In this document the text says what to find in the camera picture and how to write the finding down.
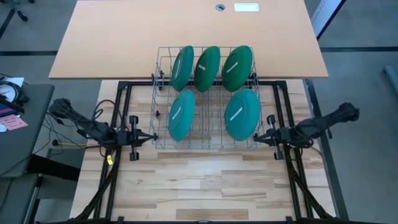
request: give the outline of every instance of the dish rack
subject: dish rack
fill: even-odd
[[[184,140],[174,141],[169,134],[169,111],[177,97],[178,92],[171,86],[171,74],[174,60],[183,47],[159,47],[155,73],[152,75],[153,92],[150,110],[149,134],[156,134],[157,139],[152,140],[156,149],[254,149],[261,143],[255,142],[253,138],[245,141],[235,141],[226,132],[224,123],[224,112],[233,93],[224,89],[221,71],[228,58],[229,53],[236,47],[219,47],[221,62],[218,74],[213,85],[206,92],[199,92],[193,86],[193,72],[196,63],[207,47],[193,47],[194,63],[190,80],[185,89],[191,90],[195,95],[195,115],[190,131]],[[253,65],[248,80],[241,89],[249,88],[256,92],[261,101],[259,81],[256,75],[256,60],[253,49]],[[260,107],[260,119],[256,130],[253,132],[264,134],[262,122],[262,111]]]

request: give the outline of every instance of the black chair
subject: black chair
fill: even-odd
[[[27,21],[27,16],[25,15],[24,12],[22,12],[19,9],[19,2],[17,2],[16,0],[0,0],[1,3],[8,3],[10,4],[11,8],[13,10],[15,10],[18,14],[18,16],[20,17],[20,19],[22,19],[23,21]],[[35,0],[29,0],[30,3],[35,3]]]

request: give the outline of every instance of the green plate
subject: green plate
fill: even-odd
[[[186,46],[180,50],[174,61],[172,70],[172,86],[181,91],[189,81],[193,66],[193,47]]]
[[[208,47],[200,56],[195,68],[193,84],[200,92],[207,91],[213,84],[220,67],[220,49]]]
[[[224,114],[226,131],[237,141],[253,134],[260,117],[260,100],[252,90],[237,91],[230,99]]]
[[[228,91],[240,89],[250,76],[253,63],[251,49],[248,46],[235,48],[225,61],[222,71],[223,85]]]
[[[172,139],[181,141],[189,133],[195,112],[195,97],[191,90],[178,94],[169,115],[169,133]]]

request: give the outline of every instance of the white label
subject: white label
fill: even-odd
[[[201,68],[203,71],[206,70],[206,68],[201,65],[198,65],[198,67]]]
[[[258,12],[259,10],[257,3],[235,3],[235,12]]]
[[[177,116],[177,114],[180,112],[180,110],[181,110],[181,106],[180,106],[180,108],[178,109],[178,111],[176,112],[176,114],[173,116],[172,120],[174,120],[174,118]]]
[[[178,65],[177,65],[177,74],[175,74],[175,78],[177,78],[178,77],[178,75],[180,74],[179,72],[178,72],[178,69],[180,68],[180,62],[181,62],[181,60],[178,60]]]
[[[232,121],[241,111],[243,110],[243,108],[239,108],[238,111],[234,114],[234,116],[232,116],[229,121]]]
[[[226,71],[226,73],[230,72],[230,71],[231,71],[235,66],[237,66],[237,65],[238,65],[238,62],[235,62],[235,64],[232,65],[232,67],[229,68],[229,69]]]

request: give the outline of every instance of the wooden tabletop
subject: wooden tabletop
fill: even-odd
[[[77,2],[49,77],[147,78],[159,47],[185,45],[248,45],[259,77],[328,76],[303,0],[100,0]]]
[[[117,80],[103,81],[98,101],[114,100],[117,84]],[[307,97],[301,80],[288,80],[287,84],[294,120],[298,123],[310,117]],[[260,92],[265,121],[266,116],[276,113],[275,100],[272,87],[261,87]],[[129,114],[139,117],[138,127],[145,132],[149,130],[151,97],[151,86],[132,88]],[[99,121],[110,122],[113,105],[104,104],[102,108],[104,113]],[[98,189],[103,163],[98,150],[86,150],[71,217],[84,209]],[[294,217],[285,161],[274,160],[273,147],[262,144],[257,149],[156,149],[149,141],[138,148],[140,160],[135,162],[129,161],[130,150],[124,147],[122,152],[113,220],[118,216],[125,220],[159,221]],[[304,149],[302,159],[309,189],[325,210],[334,215],[321,155]],[[301,191],[298,194],[304,207]],[[107,198],[104,197],[101,217]]]

